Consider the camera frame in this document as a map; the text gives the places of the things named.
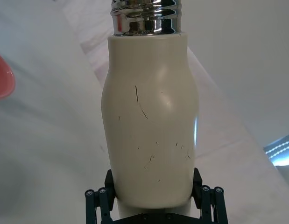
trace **red object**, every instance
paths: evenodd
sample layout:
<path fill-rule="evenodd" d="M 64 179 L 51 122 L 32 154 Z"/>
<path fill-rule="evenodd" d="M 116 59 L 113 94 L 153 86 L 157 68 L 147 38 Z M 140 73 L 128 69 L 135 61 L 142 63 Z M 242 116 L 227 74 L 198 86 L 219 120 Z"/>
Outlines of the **red object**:
<path fill-rule="evenodd" d="M 120 15 L 117 15 L 117 29 L 118 29 L 118 31 L 120 31 L 120 32 L 122 31 Z"/>
<path fill-rule="evenodd" d="M 0 56 L 0 99 L 8 97 L 15 88 L 14 74 Z"/>

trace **metal threads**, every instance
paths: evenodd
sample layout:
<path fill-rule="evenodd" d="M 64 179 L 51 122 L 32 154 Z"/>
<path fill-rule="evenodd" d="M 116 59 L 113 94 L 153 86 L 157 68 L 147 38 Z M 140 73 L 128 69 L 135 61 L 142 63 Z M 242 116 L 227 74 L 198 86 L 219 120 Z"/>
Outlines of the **metal threads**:
<path fill-rule="evenodd" d="M 181 0 L 112 0 L 114 35 L 181 32 Z"/>
<path fill-rule="evenodd" d="M 93 194 L 93 192 L 92 192 L 91 190 L 86 192 L 86 195 L 87 195 L 87 196 L 90 196 L 90 195 L 92 195 L 92 194 Z"/>
<path fill-rule="evenodd" d="M 204 190 L 204 191 L 209 191 L 210 189 L 205 186 L 205 187 L 202 188 L 202 190 Z"/>
<path fill-rule="evenodd" d="M 216 188 L 216 191 L 217 191 L 218 193 L 222 193 L 222 192 L 223 192 L 223 190 L 222 190 L 221 188 Z"/>

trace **bottle body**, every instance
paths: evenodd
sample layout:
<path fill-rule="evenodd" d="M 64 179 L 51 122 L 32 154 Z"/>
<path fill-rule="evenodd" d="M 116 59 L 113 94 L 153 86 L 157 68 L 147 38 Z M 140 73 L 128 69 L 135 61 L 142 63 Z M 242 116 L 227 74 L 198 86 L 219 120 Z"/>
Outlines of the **bottle body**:
<path fill-rule="evenodd" d="M 102 115 L 118 200 L 172 208 L 190 200 L 198 93 L 186 34 L 110 36 Z"/>

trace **white surface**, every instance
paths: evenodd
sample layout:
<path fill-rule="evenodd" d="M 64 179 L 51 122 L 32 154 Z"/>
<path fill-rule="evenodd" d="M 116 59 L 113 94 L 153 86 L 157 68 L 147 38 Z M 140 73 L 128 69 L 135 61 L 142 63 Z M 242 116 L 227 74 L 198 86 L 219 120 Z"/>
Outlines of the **white surface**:
<path fill-rule="evenodd" d="M 289 134 L 289 0 L 182 0 L 189 47 L 262 146 Z"/>
<path fill-rule="evenodd" d="M 83 192 L 102 186 L 109 167 L 100 86 L 54 4 L 0 0 L 0 54 L 17 78 L 0 102 L 0 224 L 84 223 Z M 200 93 L 196 165 L 204 183 L 225 188 L 230 223 L 289 224 L 288 186 L 188 57 Z"/>
<path fill-rule="evenodd" d="M 47 0 L 0 0 L 0 54 L 15 92 L 0 101 L 0 224 L 83 224 L 84 192 L 109 168 L 102 89 Z"/>
<path fill-rule="evenodd" d="M 183 206 L 198 116 L 187 35 L 110 36 L 108 46 L 102 115 L 118 199 L 135 208 Z"/>

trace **led light strip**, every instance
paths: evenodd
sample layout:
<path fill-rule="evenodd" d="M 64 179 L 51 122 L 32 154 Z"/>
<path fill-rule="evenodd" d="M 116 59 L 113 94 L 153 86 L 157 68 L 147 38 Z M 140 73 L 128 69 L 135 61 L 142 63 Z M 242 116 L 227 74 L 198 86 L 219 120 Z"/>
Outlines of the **led light strip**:
<path fill-rule="evenodd" d="M 285 145 L 287 145 L 287 144 L 289 144 L 289 141 L 284 142 L 284 143 L 282 143 L 282 144 L 280 144 L 280 145 L 272 148 L 271 150 L 267 151 L 266 154 L 271 153 L 271 152 L 275 151 L 276 149 L 281 148 L 282 146 L 285 146 Z"/>
<path fill-rule="evenodd" d="M 288 150 L 288 149 L 289 149 L 289 146 L 286 147 L 286 148 L 284 148 L 284 149 L 282 149 L 282 150 L 280 150 L 280 151 L 278 151 L 277 153 L 273 154 L 273 155 L 270 156 L 269 158 L 272 159 L 273 157 L 277 156 L 277 155 L 280 154 L 280 153 L 283 153 L 284 151 L 286 151 L 286 150 Z"/>

